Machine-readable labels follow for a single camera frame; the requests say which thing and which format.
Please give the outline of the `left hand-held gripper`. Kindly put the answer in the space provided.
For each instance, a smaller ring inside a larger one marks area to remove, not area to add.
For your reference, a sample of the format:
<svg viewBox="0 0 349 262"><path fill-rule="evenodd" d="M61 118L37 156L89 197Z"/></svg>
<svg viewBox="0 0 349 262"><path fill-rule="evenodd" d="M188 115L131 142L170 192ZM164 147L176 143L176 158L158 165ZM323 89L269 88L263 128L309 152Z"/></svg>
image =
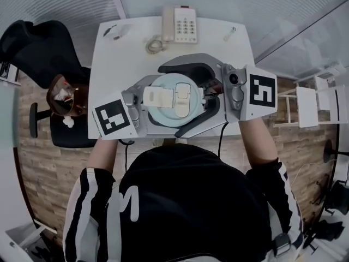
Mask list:
<svg viewBox="0 0 349 262"><path fill-rule="evenodd" d="M92 115L102 139L173 137L179 128L163 126L145 119L142 110L144 88L160 75L147 75L127 90L115 90L103 96L92 107Z"/></svg>

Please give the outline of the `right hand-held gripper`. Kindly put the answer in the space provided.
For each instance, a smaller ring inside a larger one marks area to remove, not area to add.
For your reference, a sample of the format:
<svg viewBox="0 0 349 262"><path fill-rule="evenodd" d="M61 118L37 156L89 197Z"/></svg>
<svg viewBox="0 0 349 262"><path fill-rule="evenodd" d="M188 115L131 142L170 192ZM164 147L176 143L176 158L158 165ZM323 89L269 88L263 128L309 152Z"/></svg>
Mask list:
<svg viewBox="0 0 349 262"><path fill-rule="evenodd" d="M276 75L252 65L237 69L209 54L195 53L162 64L158 72L182 74L208 92L224 92L224 96L209 98L207 110L181 126L176 138L192 138L226 122L253 120L277 111Z"/></svg>

